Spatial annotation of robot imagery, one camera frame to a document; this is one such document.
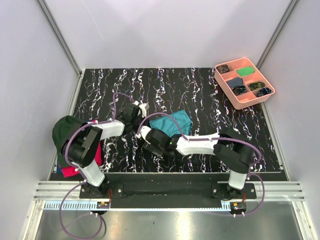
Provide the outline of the aluminium front rail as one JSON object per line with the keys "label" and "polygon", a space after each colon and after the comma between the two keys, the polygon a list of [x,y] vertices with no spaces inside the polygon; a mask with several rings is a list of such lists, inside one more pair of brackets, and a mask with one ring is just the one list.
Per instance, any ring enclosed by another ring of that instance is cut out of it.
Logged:
{"label": "aluminium front rail", "polygon": [[[40,181],[34,198],[41,200],[61,200],[78,181]],[[227,191],[226,181],[113,181],[108,182],[106,190],[112,192],[113,199],[122,199],[133,195],[184,195],[211,197]],[[304,201],[301,186],[296,181],[248,181],[242,190],[247,200],[265,201]]]}

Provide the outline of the pink compartment tray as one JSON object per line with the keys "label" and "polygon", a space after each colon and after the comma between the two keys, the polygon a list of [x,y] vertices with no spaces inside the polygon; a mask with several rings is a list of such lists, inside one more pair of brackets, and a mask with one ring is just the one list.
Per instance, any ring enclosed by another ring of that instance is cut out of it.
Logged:
{"label": "pink compartment tray", "polygon": [[[220,74],[217,71],[217,66],[219,65],[228,65],[230,72]],[[243,67],[254,67],[255,71],[254,73],[246,76],[239,76],[237,73],[237,69],[243,68]],[[233,78],[240,77],[243,79],[243,85],[246,86],[247,92],[242,95],[234,95],[232,88],[230,88],[226,81],[231,80]],[[222,91],[225,93],[233,107],[237,110],[241,110],[247,107],[251,107],[253,105],[257,105],[260,103],[265,102],[268,100],[270,96],[272,96],[276,91],[274,87],[269,83],[269,81],[263,76],[263,74],[258,70],[258,68],[252,63],[252,61],[247,57],[238,58],[235,60],[227,61],[224,63],[220,63],[215,66],[215,73],[214,78]],[[258,91],[253,90],[251,91],[249,89],[249,84],[253,82],[264,82],[265,87],[270,88],[272,90],[271,94],[262,96],[262,97],[256,97]]]}

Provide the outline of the grey blue rolled cloth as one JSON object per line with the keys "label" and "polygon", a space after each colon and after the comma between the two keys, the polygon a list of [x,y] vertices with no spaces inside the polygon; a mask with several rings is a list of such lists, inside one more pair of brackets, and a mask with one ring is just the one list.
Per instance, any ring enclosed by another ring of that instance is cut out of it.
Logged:
{"label": "grey blue rolled cloth", "polygon": [[226,84],[231,88],[235,88],[237,86],[241,86],[243,85],[243,79],[241,77],[235,77],[235,78],[232,78],[228,81],[226,81]]}

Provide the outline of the aluminium frame post left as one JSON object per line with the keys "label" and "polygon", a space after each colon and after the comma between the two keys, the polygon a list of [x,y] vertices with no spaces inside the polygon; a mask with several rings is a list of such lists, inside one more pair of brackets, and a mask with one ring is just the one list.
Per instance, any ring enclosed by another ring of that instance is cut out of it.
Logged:
{"label": "aluminium frame post left", "polygon": [[36,0],[36,3],[38,4],[41,12],[43,13],[44,17],[46,18],[46,21],[52,30],[57,42],[59,43],[62,51],[64,52],[64,55],[66,56],[67,60],[69,61],[72,69],[76,73],[77,76],[80,76],[82,73],[82,69],[78,65],[74,55],[72,54],[65,38],[63,37],[63,34],[45,0]]}

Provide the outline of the teal cloth napkin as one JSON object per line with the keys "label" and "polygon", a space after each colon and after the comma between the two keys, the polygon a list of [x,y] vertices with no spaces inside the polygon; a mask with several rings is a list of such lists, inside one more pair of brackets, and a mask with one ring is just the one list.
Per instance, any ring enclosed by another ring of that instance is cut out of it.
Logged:
{"label": "teal cloth napkin", "polygon": [[[170,114],[170,116],[173,119],[175,119],[175,121],[178,123],[183,134],[186,136],[189,136],[191,133],[193,123],[190,117],[188,116],[188,114],[186,113],[186,111],[179,110],[177,112]],[[169,137],[181,134],[175,122],[168,116],[162,116],[155,120],[150,120],[149,125],[152,129],[160,130],[165,134],[167,134]]]}

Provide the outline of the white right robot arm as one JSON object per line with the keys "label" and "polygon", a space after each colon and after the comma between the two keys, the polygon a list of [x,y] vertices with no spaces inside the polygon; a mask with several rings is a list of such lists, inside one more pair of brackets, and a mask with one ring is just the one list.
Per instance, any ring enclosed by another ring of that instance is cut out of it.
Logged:
{"label": "white right robot arm", "polygon": [[161,130],[143,126],[140,130],[146,149],[159,157],[177,158],[188,155],[216,156],[229,169],[228,195],[239,198],[245,192],[245,182],[253,163],[262,154],[257,147],[233,130],[225,130],[210,135],[189,136],[175,134],[168,136]]}

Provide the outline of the black patterned rolled cloth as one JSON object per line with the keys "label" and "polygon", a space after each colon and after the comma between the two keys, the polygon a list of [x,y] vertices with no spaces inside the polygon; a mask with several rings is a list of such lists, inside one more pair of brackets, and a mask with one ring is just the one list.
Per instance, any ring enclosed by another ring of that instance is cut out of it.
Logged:
{"label": "black patterned rolled cloth", "polygon": [[234,93],[235,96],[240,96],[247,92],[247,88],[245,85],[238,85],[232,89],[232,92]]}

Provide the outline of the green rolled cloth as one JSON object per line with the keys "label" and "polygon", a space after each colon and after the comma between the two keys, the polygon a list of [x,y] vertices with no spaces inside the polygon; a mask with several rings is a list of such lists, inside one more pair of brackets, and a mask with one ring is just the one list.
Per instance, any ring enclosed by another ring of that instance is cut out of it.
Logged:
{"label": "green rolled cloth", "polygon": [[236,72],[240,77],[243,77],[243,76],[253,74],[255,72],[255,68],[252,66],[246,66],[246,67],[237,69]]}

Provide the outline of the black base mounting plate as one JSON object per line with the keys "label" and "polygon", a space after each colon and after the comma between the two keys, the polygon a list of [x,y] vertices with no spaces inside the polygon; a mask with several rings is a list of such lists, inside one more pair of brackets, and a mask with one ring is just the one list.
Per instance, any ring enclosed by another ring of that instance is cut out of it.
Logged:
{"label": "black base mounting plate", "polygon": [[100,187],[85,184],[81,199],[111,197],[112,209],[217,209],[222,201],[256,200],[252,183],[228,186],[228,173],[107,173]]}

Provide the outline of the blue black rolled cloth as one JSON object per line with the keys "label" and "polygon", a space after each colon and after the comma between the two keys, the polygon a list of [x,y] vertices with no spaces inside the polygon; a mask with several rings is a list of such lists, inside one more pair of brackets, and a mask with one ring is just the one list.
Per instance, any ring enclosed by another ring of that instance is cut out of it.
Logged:
{"label": "blue black rolled cloth", "polygon": [[260,97],[269,95],[269,94],[271,94],[272,92],[273,92],[273,91],[272,91],[269,87],[263,87],[263,88],[261,88],[261,89],[257,92],[256,97],[257,97],[257,98],[260,98]]}

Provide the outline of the aluminium frame post right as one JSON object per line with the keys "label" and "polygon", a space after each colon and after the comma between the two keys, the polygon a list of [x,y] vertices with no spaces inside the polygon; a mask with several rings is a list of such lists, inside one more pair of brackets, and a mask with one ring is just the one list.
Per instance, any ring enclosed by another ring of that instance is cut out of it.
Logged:
{"label": "aluminium frame post right", "polygon": [[268,58],[268,55],[270,54],[271,50],[273,49],[275,43],[277,42],[278,38],[280,37],[281,33],[283,32],[286,24],[289,22],[292,14],[294,13],[295,9],[299,5],[300,0],[290,0],[288,6],[286,7],[282,17],[280,18],[276,28],[274,29],[268,43],[266,44],[256,67],[260,70],[266,59]]}

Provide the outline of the dark patterned rolled cloth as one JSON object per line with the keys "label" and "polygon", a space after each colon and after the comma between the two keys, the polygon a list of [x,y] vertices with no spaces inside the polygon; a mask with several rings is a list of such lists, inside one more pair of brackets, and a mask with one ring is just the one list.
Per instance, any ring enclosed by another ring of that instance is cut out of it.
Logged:
{"label": "dark patterned rolled cloth", "polygon": [[225,74],[230,72],[230,68],[227,64],[218,65],[216,69],[220,74]]}

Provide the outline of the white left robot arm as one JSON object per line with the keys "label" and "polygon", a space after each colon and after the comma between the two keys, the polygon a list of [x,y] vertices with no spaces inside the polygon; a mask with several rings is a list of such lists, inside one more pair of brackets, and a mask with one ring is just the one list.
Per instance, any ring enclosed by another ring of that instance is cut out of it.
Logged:
{"label": "white left robot arm", "polygon": [[96,163],[95,156],[99,143],[108,138],[124,136],[136,132],[147,116],[149,105],[129,104],[114,120],[86,122],[75,118],[67,135],[58,147],[58,152],[65,156],[68,163],[91,185],[90,192],[97,198],[108,193],[108,186],[103,181],[105,175]]}

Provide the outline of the pink folded cloth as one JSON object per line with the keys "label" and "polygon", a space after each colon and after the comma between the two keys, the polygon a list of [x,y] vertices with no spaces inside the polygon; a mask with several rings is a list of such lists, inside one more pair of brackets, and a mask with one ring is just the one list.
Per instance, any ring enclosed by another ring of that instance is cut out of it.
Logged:
{"label": "pink folded cloth", "polygon": [[[74,166],[69,165],[65,159],[65,152],[70,138],[73,136],[69,133],[67,140],[61,150],[62,158],[59,160],[62,174],[65,178],[72,177],[78,174]],[[80,165],[80,167],[87,167],[92,162],[102,165],[101,157],[101,136],[102,130],[96,126],[88,126],[81,130],[71,142],[68,150],[68,159],[70,162]]]}

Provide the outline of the dark green baseball cap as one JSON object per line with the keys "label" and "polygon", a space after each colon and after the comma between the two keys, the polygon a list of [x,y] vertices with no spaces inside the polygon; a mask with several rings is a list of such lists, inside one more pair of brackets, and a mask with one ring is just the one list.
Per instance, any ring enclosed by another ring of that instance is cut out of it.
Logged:
{"label": "dark green baseball cap", "polygon": [[86,122],[84,120],[71,115],[66,115],[57,121],[52,129],[52,139],[58,154],[62,154],[62,148],[64,147],[67,137],[69,136],[73,127],[75,127],[75,130],[73,133],[71,133],[71,135],[73,135],[74,132],[82,127],[85,123]]}

